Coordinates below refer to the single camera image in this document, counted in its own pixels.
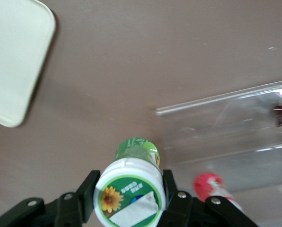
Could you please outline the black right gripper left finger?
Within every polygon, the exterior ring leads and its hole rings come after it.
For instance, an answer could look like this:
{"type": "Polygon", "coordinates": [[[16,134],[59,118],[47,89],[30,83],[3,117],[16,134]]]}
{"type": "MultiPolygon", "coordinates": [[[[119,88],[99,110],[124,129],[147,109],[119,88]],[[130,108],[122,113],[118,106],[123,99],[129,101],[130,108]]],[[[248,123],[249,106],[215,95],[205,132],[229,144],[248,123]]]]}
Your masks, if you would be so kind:
{"type": "Polygon", "coordinates": [[[47,204],[42,198],[24,199],[0,216],[0,227],[81,227],[93,212],[99,178],[100,171],[92,170],[75,192],[47,204]]]}

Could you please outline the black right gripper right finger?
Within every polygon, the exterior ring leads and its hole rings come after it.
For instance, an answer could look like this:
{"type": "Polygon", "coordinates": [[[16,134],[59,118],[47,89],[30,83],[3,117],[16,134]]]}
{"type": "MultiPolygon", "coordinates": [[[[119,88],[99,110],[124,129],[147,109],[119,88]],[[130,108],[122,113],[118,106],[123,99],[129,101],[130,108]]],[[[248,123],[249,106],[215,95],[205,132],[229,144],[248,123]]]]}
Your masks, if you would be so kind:
{"type": "Polygon", "coordinates": [[[179,191],[172,171],[163,170],[167,205],[158,227],[256,227],[242,211],[221,196],[208,197],[205,202],[179,191]]]}

